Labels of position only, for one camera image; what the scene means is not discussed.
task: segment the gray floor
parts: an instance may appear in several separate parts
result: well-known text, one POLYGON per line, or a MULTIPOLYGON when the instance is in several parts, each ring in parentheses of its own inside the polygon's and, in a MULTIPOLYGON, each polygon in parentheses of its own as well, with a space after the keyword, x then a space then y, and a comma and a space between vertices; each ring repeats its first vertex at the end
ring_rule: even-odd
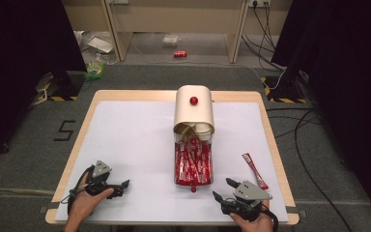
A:
MULTIPOLYGON (((187 50, 188 56, 174 59, 173 48, 161 44, 165 35, 136 34, 127 60, 106 67, 102 79, 85 82, 77 101, 47 101, 25 116, 10 142, 9 153, 0 154, 0 231, 61 230, 61 226, 45 222, 45 207, 56 190, 90 100, 98 89, 174 90, 188 83, 205 84, 212 90, 262 94, 300 211, 299 224, 282 226, 279 231, 347 231, 345 223, 316 185, 353 231, 371 231, 371 203, 355 174, 341 162, 317 112, 314 110, 307 115, 304 125, 294 132, 307 108, 314 107, 312 99, 306 104, 267 101, 259 77, 280 75, 280 72, 262 69, 258 57, 243 43, 237 64, 230 65, 222 36, 177 34, 181 40, 175 49, 187 50), (74 121, 65 127, 73 131, 71 139, 56 142, 54 138, 65 136, 58 132, 64 120, 74 121)), ((252 40, 259 43, 261 38, 252 37, 252 40)), ((270 53, 262 54, 271 57, 270 53)), ((95 49, 86 49, 83 55, 86 62, 96 60, 95 49)), ((81 229, 108 230, 108 226, 87 224, 81 229)))

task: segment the red can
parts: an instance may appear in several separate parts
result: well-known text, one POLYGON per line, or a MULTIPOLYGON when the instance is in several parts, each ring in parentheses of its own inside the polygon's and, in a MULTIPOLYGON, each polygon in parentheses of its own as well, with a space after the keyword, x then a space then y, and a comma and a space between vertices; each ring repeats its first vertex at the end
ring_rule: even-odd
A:
POLYGON ((174 58, 186 57, 186 50, 179 50, 174 52, 174 58))

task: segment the gray carpet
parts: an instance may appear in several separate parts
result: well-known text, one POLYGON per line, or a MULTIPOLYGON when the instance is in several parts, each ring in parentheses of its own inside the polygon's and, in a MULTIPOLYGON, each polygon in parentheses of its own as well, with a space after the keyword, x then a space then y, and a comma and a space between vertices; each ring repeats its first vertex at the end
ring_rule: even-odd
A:
MULTIPOLYGON (((275 72, 257 70, 262 75, 275 72)), ((354 173, 347 169, 316 111, 295 129, 313 103, 274 103, 266 100, 261 81, 247 68, 192 66, 108 66, 98 80, 84 82, 77 101, 47 101, 33 107, 10 141, 10 151, 0 154, 0 231, 60 231, 44 220, 44 207, 57 188, 73 143, 91 99, 100 89, 177 90, 186 84, 206 85, 211 90, 258 91, 269 111, 271 126, 292 193, 300 210, 300 223, 279 231, 346 231, 344 222, 307 176, 300 161, 329 197, 353 231, 371 231, 371 203, 354 173), (73 131, 69 141, 54 141, 73 131), (31 189, 8 192, 4 189, 31 189)), ((80 231, 108 231, 107 226, 83 225, 80 231)))

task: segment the wooden table edge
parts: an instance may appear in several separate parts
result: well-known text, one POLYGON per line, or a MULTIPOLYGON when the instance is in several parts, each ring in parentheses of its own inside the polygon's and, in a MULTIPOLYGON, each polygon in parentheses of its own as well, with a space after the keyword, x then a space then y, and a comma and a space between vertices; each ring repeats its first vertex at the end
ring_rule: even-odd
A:
MULTIPOLYGON (((60 202, 65 192, 65 187, 69 181, 71 171, 79 154, 81 144, 84 140, 86 131, 90 125, 96 106, 100 101, 136 101, 136 102, 172 102, 176 99, 176 90, 98 90, 89 106, 83 121, 80 132, 74 142, 71 150, 71 155, 65 166, 65 170, 59 181, 59 185, 53 195, 51 202, 60 202)), ((282 195, 284 197, 286 207, 296 207, 294 197, 291 193, 289 182, 285 174, 285 169, 276 146, 273 132, 271 129, 270 120, 264 106, 263 99, 258 92, 253 91, 212 91, 214 102, 258 102, 261 111, 261 119, 263 121, 264 130, 271 150, 272 160, 276 169, 278 184, 281 186, 282 195)), ((63 224, 64 221, 55 220, 57 209, 48 209, 45 220, 49 224, 63 224)), ((289 221, 280 222, 281 225, 295 225, 300 221, 298 213, 289 213, 289 221)))

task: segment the black cable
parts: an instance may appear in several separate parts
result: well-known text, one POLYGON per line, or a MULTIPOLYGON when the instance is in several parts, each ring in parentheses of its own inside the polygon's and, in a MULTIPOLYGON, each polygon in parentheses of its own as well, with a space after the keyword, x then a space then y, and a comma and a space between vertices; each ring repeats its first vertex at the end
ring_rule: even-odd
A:
POLYGON ((263 26, 263 24, 262 24, 262 21, 261 21, 260 17, 257 15, 256 7, 254 7, 254 14, 255 14, 255 17, 257 18, 258 22, 260 23, 260 26, 261 26, 262 31, 264 32, 265 40, 268 42, 268 44, 270 44, 270 45, 275 49, 275 46, 274 46, 273 43, 271 42, 272 38, 269 37, 269 35, 268 35, 268 33, 267 33, 267 30, 264 28, 264 26, 263 26))
POLYGON ((265 14, 266 14, 266 19, 267 19, 267 26, 265 27, 266 29, 268 28, 268 34, 270 34, 270 40, 271 40, 271 46, 273 49, 275 49, 275 45, 273 44, 272 36, 271 36, 271 27, 270 27, 270 4, 268 2, 264 3, 265 5, 265 14))
POLYGON ((67 195, 65 198, 63 198, 63 199, 60 201, 60 203, 62 203, 62 204, 68 204, 72 197, 76 197, 76 196, 77 196, 77 190, 79 189, 80 182, 83 180, 83 177, 84 177, 84 175, 86 174, 86 172, 87 172, 87 169, 86 169, 86 170, 83 172, 83 174, 79 177, 79 180, 77 181, 76 186, 75 186, 73 189, 71 189, 71 190, 69 191, 69 195, 67 195))
MULTIPOLYGON (((262 47, 263 47, 263 44, 264 44, 264 39, 265 37, 267 36, 267 27, 265 28, 264 30, 264 35, 263 35, 263 39, 261 40, 261 44, 260 44, 260 49, 258 50, 258 53, 261 55, 261 50, 262 50, 262 47)), ((264 70, 266 70, 266 68, 261 64, 261 60, 258 59, 258 63, 260 64, 261 68, 263 68, 264 70)))
POLYGON ((302 164, 303 166, 303 169, 305 170, 306 172, 306 175, 309 177, 309 179, 312 181, 312 183, 315 185, 315 187, 318 189, 318 191, 324 196, 324 198, 328 201, 328 203, 330 204, 330 206, 333 208, 333 210, 339 215, 339 217, 342 219, 343 223, 345 224, 345 226, 347 227, 348 231, 352 232, 352 229, 351 229, 351 226, 348 224, 348 221, 345 220, 345 218, 342 216, 342 214, 339 212, 339 210, 336 208, 336 206, 333 204, 333 202, 329 199, 329 197, 327 196, 326 193, 324 193, 324 191, 321 189, 321 187, 318 185, 318 183, 315 181, 315 179, 312 177, 312 175, 310 174, 308 168, 306 167, 305 165, 305 162, 303 161, 302 159, 302 155, 300 153, 300 148, 298 146, 298 128, 300 127, 300 124, 301 122, 303 121, 303 119, 306 117, 306 115, 308 115, 310 112, 312 112, 313 109, 309 110, 308 112, 306 112, 300 119, 300 121, 297 123, 296 127, 295 127, 295 148, 297 150, 297 154, 298 154, 298 157, 300 158, 300 163, 302 164))
POLYGON ((271 109, 266 109, 266 111, 267 111, 267 112, 270 112, 270 111, 275 111, 275 110, 288 110, 288 109, 295 109, 295 110, 310 110, 310 109, 314 109, 314 108, 300 108, 300 107, 289 108, 289 107, 284 107, 284 108, 271 108, 271 109))
MULTIPOLYGON (((295 119, 295 120, 300 120, 300 118, 296 118, 296 117, 291 117, 291 116, 270 116, 268 118, 285 118, 285 119, 295 119)), ((312 122, 312 119, 315 119, 315 118, 318 118, 318 117, 313 117, 311 118, 310 120, 303 120, 304 122, 306 123, 311 123, 311 124, 315 124, 315 125, 322 125, 322 123, 316 123, 316 122, 312 122)))
POLYGON ((92 82, 94 80, 95 79, 89 79, 89 78, 83 79, 83 83, 89 83, 89 86, 86 86, 85 88, 83 88, 83 86, 82 86, 81 89, 80 89, 80 91, 82 91, 82 92, 88 91, 92 87, 92 82))
MULTIPOLYGON (((261 40, 260 49, 258 50, 258 54, 259 54, 261 57, 262 57, 262 55, 261 55, 261 50, 262 50, 262 48, 263 48, 264 38, 265 38, 265 34, 264 34, 264 36, 263 36, 263 39, 261 40)), ((269 69, 265 68, 265 67, 262 65, 261 60, 259 59, 260 56, 258 56, 258 63, 260 64, 261 68, 263 68, 263 69, 266 70, 266 71, 269 71, 269 69)))
POLYGON ((275 64, 273 64, 272 62, 268 61, 264 56, 262 56, 260 53, 258 53, 254 48, 252 48, 248 42, 245 40, 245 38, 242 36, 242 39, 243 39, 243 42, 245 43, 245 45, 248 47, 248 49, 254 53, 255 55, 257 55, 259 57, 259 59, 262 59, 264 60, 265 62, 267 62, 270 66, 273 66, 274 68, 276 68, 276 70, 268 70, 268 71, 273 71, 273 72, 283 72, 283 70, 279 67, 277 67, 275 64))
MULTIPOLYGON (((249 37, 248 37, 247 35, 245 35, 245 36, 246 36, 246 39, 247 39, 250 43, 252 43, 252 44, 255 45, 255 46, 261 47, 260 45, 256 44, 256 43, 253 42, 252 40, 250 40, 249 37)), ((269 52, 274 53, 274 51, 271 50, 271 49, 267 49, 267 48, 265 48, 265 47, 263 47, 263 49, 264 49, 264 50, 267 50, 267 51, 269 51, 269 52)))
POLYGON ((89 50, 90 48, 91 48, 91 47, 88 46, 88 47, 86 47, 86 48, 84 48, 84 49, 81 49, 80 52, 83 52, 83 51, 89 50))
MULTIPOLYGON (((312 123, 312 122, 311 122, 311 121, 307 121, 306 123, 301 124, 301 125, 300 125, 300 128, 303 127, 303 126, 305 126, 305 125, 308 124, 308 123, 312 123)), ((289 130, 289 131, 283 132, 283 133, 281 133, 281 134, 279 134, 279 135, 276 135, 274 138, 282 137, 282 136, 284 136, 284 135, 286 135, 286 134, 288 134, 288 133, 294 132, 294 131, 295 131, 295 130, 289 130)))
MULTIPOLYGON (((244 205, 246 207, 246 209, 250 208, 249 204, 247 204, 247 203, 245 203, 241 200, 234 199, 234 198, 227 198, 227 199, 225 199, 225 201, 238 202, 239 204, 244 205)), ((264 215, 270 217, 273 220, 272 232, 277 232, 278 227, 279 227, 278 217, 266 205, 261 203, 261 206, 265 207, 266 210, 259 210, 259 209, 256 209, 256 208, 251 208, 251 209, 255 212, 258 212, 258 214, 264 214, 264 215)))

